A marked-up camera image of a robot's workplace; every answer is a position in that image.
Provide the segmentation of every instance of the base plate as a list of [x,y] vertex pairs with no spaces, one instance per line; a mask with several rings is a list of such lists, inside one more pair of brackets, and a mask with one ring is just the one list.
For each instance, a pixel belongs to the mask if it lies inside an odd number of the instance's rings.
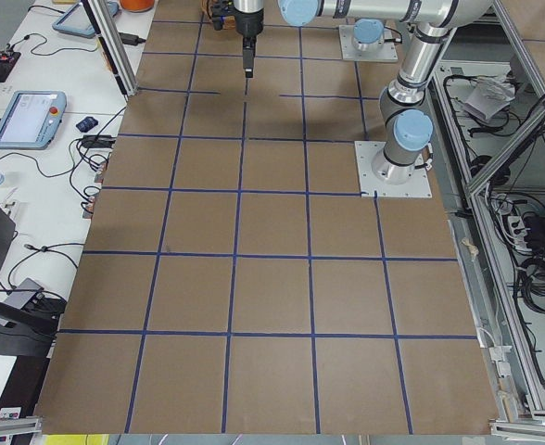
[[[340,35],[340,49],[343,52],[343,60],[355,60],[361,62],[391,62],[399,61],[396,54],[396,47],[393,43],[381,44],[377,48],[371,48],[368,51],[360,51],[353,46],[353,28],[354,25],[340,25],[338,35]],[[384,30],[384,38],[391,39],[392,32]]]
[[[431,186],[425,169],[415,170],[406,184],[390,185],[380,180],[372,172],[372,160],[375,154],[384,148],[385,142],[356,141],[357,170],[359,171],[359,185],[363,197],[431,197]],[[424,163],[419,156],[417,165]]]

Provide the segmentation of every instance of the orange object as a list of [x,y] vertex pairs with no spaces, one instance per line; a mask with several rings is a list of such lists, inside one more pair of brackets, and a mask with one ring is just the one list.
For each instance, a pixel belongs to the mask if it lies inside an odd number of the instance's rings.
[[155,0],[120,0],[122,9],[132,12],[148,11],[155,5]]

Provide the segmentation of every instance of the tablet device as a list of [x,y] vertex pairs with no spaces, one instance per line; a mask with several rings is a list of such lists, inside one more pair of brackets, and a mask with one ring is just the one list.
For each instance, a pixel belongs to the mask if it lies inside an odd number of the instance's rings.
[[67,97],[61,91],[16,91],[0,121],[0,148],[46,148],[66,107]]
[[[112,16],[118,14],[120,7],[116,2],[106,2],[108,11]],[[52,28],[58,32],[79,35],[91,39],[95,35],[94,27],[91,25],[85,8],[81,3],[76,3],[60,16],[52,24]]]

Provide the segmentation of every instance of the light blue circular cap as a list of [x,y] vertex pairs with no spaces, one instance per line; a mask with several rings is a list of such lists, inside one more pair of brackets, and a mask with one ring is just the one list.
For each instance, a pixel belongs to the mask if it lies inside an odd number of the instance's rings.
[[279,0],[283,19],[291,26],[304,26],[318,14],[318,0]]
[[376,19],[359,19],[353,28],[353,35],[361,44],[374,44],[384,35],[384,23]]
[[418,109],[400,113],[394,124],[394,136],[399,145],[408,151],[420,151],[431,140],[433,122]]

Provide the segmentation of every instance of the white desk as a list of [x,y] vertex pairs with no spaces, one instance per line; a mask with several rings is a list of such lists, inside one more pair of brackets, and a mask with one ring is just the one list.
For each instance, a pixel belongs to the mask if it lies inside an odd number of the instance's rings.
[[[39,0],[36,5],[53,6],[50,0]],[[121,32],[135,33],[146,38],[154,11],[155,8],[141,14],[121,11],[115,20],[117,27]],[[20,40],[25,34],[39,32],[49,41],[38,49],[41,52],[51,52],[64,46],[94,47],[95,40],[53,31],[51,24],[56,16],[50,11],[34,9],[23,20],[12,42]],[[95,128],[97,131],[113,114],[124,107],[125,101],[100,51],[94,53],[67,51],[51,57],[37,57],[29,52],[37,42],[39,40],[32,37],[31,40],[16,46],[16,50],[21,51],[22,56],[7,82],[0,83],[0,117],[14,91],[64,91],[68,100],[67,112],[54,141],[43,151],[21,151],[36,157],[44,172],[63,172],[72,165],[68,151],[70,141],[82,136],[75,128],[75,123],[87,115],[93,115],[99,120]],[[142,50],[142,45],[126,46],[134,70],[138,68]],[[118,117],[103,133],[116,135],[120,122],[121,117]],[[0,150],[0,157],[9,151],[11,150]],[[82,218],[81,198],[70,188],[68,175],[54,179],[44,178],[38,173],[31,159],[22,157],[3,159],[0,161],[0,171],[6,176],[5,183],[0,187],[0,200],[15,189],[11,198],[19,203],[16,216],[19,236],[13,241],[0,273],[0,279],[6,285],[7,273],[13,265],[32,253],[24,248],[23,244],[29,243],[40,247],[64,242],[82,243],[87,236],[90,222]],[[95,174],[86,164],[82,164],[73,175],[73,182],[81,190],[93,184],[94,178]],[[82,248],[66,247],[61,250],[78,262]],[[30,277],[67,299],[75,272],[72,264],[66,259],[55,254],[40,254],[19,267],[13,280],[15,284],[19,284],[23,279]],[[5,296],[4,293],[0,293],[0,299],[4,299]],[[0,357],[0,395],[14,362],[14,357]]]

